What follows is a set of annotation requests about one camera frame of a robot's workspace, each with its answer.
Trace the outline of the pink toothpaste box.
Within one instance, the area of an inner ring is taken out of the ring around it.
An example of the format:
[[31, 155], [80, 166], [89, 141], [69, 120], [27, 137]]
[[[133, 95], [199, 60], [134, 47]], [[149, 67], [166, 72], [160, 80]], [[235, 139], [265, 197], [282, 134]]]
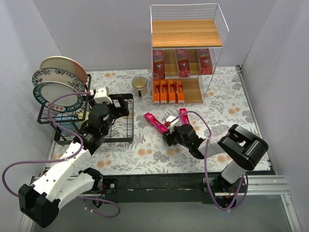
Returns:
[[189, 117], [188, 117], [188, 114], [186, 113], [187, 110], [185, 108], [181, 108], [179, 110], [180, 112], [180, 115], [181, 115], [181, 121], [183, 124], [187, 124], [187, 125], [190, 125], [190, 121], [189, 121]]
[[157, 131], [159, 131], [162, 135], [164, 133], [167, 133], [169, 131], [169, 128], [165, 125], [165, 124], [162, 124], [159, 120], [157, 120], [155, 118], [155, 116], [151, 113], [146, 113], [144, 115], [144, 117], [146, 118], [146, 120], [148, 122], [151, 123], [152, 126], [154, 126], [156, 128]]

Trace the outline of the orange toothpaste box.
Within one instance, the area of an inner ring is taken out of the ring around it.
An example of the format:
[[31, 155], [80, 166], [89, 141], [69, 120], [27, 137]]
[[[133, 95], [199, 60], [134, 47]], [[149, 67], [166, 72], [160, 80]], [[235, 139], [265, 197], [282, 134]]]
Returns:
[[176, 93], [178, 103], [184, 103], [183, 83], [181, 80], [176, 81]]
[[160, 80], [160, 103], [166, 104], [168, 96], [168, 85], [166, 80]]
[[160, 81], [153, 81], [153, 101], [154, 104], [160, 104]]
[[176, 92], [175, 92], [175, 82], [173, 79], [168, 80], [168, 95], [169, 95], [169, 104], [175, 104]]

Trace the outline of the red 3D toothpaste box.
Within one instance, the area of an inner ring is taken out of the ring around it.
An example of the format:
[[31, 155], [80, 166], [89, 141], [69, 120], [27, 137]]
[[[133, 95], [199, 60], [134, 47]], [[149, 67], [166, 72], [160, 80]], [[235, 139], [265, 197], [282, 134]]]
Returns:
[[210, 50], [208, 48], [197, 50], [197, 60], [201, 75], [212, 75], [213, 65]]
[[175, 49], [175, 58], [177, 61], [178, 77], [179, 78], [190, 77], [191, 69], [187, 50]]
[[165, 79], [165, 62], [163, 50], [153, 50], [153, 75], [154, 79]]

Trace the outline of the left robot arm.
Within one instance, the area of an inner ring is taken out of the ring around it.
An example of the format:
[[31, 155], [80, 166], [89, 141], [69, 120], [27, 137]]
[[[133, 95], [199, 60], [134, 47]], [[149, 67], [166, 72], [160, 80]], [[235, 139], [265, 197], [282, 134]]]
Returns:
[[94, 101], [87, 121], [69, 145], [67, 151], [44, 175], [31, 185], [24, 184], [18, 191], [22, 213], [42, 228], [49, 226], [60, 209], [85, 192], [99, 194], [95, 202], [103, 199], [109, 188], [103, 175], [87, 168], [70, 179], [79, 166], [89, 159], [105, 142], [115, 120], [129, 115], [127, 94], [112, 94], [102, 103]]

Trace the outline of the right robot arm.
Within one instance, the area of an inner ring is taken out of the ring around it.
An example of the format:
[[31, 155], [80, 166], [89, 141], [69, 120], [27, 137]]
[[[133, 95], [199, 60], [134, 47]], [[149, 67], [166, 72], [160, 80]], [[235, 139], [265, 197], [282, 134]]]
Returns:
[[231, 126], [223, 137], [217, 136], [206, 139], [197, 136], [189, 124], [176, 126], [173, 132], [166, 131], [163, 138], [168, 146], [182, 145], [196, 159], [205, 160], [207, 157], [226, 153], [232, 161], [220, 175], [210, 182], [211, 190], [229, 192], [236, 186], [237, 180], [247, 171], [253, 171], [264, 154], [268, 144], [238, 124]]

